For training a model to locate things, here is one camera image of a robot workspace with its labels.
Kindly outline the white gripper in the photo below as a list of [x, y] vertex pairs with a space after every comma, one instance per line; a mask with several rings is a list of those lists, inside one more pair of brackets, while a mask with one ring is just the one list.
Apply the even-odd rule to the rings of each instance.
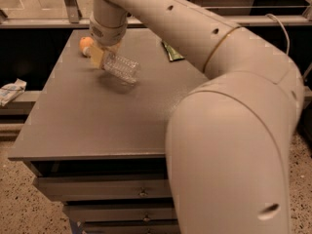
[[[122, 17], [117, 16], [115, 21], [116, 25], [110, 25], [110, 20], [105, 19], [104, 22], [91, 14], [90, 16], [90, 33], [94, 39], [102, 46], [111, 46], [110, 51], [117, 53], [121, 46], [121, 39], [126, 33], [128, 26], [127, 17], [123, 15]], [[97, 45], [92, 45], [90, 47], [91, 63], [94, 67], [101, 69], [102, 60], [104, 56], [104, 50]]]

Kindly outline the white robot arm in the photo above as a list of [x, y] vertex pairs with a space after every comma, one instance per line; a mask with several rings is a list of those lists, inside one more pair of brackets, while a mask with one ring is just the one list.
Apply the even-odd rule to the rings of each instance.
[[114, 45], [132, 14], [208, 80], [175, 109], [166, 161], [181, 234], [292, 234], [289, 150], [304, 102], [293, 60], [186, 0], [94, 0], [91, 29]]

